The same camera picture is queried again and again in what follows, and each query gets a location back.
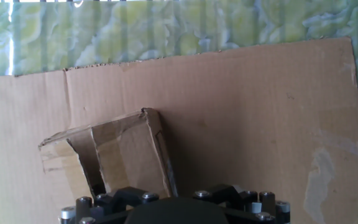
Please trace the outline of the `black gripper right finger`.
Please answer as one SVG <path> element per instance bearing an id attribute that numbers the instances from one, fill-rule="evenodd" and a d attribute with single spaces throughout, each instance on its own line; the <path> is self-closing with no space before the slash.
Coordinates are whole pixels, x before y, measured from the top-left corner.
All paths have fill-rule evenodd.
<path id="1" fill-rule="evenodd" d="M 195 200 L 212 203 L 223 223 L 290 224 L 290 203 L 277 200 L 270 191 L 244 190 L 237 185 L 218 184 L 193 193 Z"/>

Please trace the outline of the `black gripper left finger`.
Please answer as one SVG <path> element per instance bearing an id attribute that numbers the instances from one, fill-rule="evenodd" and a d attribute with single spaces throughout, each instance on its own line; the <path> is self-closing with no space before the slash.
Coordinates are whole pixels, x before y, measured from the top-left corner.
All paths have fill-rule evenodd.
<path id="1" fill-rule="evenodd" d="M 60 224 L 124 223 L 130 210 L 157 201 L 159 194 L 134 187 L 124 187 L 95 198 L 82 196 L 73 206 L 60 210 Z"/>

